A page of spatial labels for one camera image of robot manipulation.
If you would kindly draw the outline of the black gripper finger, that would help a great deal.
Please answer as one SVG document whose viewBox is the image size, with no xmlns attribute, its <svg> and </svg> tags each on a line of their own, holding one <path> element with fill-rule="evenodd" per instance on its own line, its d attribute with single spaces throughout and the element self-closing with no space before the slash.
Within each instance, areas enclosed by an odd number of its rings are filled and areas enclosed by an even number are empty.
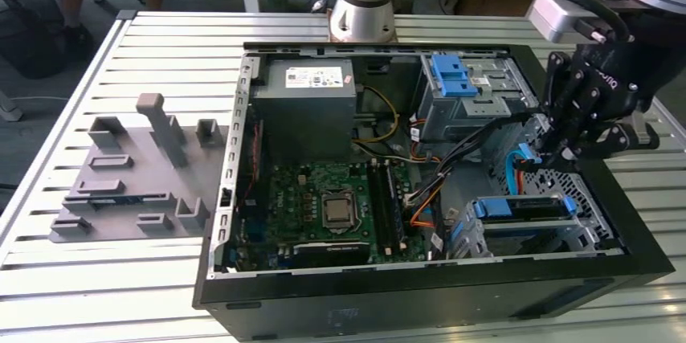
<svg viewBox="0 0 686 343">
<path fill-rule="evenodd" d="M 574 98 L 585 73 L 574 71 L 572 65 L 572 57 L 565 52 L 550 54 L 544 94 L 549 129 L 538 143 L 544 166 L 565 166 L 569 163 L 564 158 L 564 150 L 580 136 L 580 108 L 574 106 Z"/>
<path fill-rule="evenodd" d="M 557 169 L 582 159 L 605 159 L 628 150 L 656 149 L 658 135 L 644 118 L 636 93 L 600 86 L 566 87 L 557 99 Z"/>
</svg>

